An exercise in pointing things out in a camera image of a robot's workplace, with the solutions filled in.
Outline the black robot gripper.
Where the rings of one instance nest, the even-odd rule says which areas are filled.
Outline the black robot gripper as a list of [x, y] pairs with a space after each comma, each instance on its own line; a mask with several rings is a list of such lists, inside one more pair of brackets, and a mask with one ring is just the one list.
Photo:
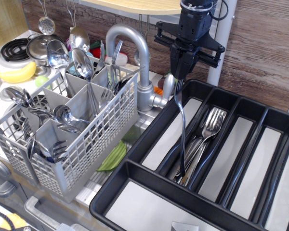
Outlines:
[[171, 74], [176, 79], [186, 78], [198, 61], [217, 68], [225, 52], [225, 47], [210, 36], [212, 21], [225, 19], [214, 16], [217, 1], [182, 0], [180, 6], [179, 23], [159, 21], [155, 35], [155, 42], [170, 48]]

